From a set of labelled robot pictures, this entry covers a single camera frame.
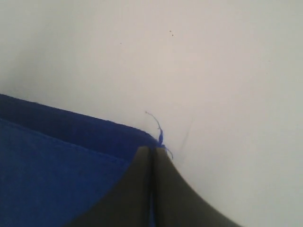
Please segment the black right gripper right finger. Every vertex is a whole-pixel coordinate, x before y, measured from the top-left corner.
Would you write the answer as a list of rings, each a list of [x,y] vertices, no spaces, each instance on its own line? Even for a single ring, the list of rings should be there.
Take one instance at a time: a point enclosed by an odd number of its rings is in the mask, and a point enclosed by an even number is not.
[[[163,148],[152,153],[153,216],[157,227],[238,227],[203,200]]]

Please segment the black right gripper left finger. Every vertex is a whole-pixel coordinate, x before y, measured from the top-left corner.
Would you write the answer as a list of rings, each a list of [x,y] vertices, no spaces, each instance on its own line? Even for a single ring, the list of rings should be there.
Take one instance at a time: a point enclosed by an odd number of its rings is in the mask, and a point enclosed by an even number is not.
[[[139,147],[119,182],[67,227],[148,227],[152,182],[152,151]]]

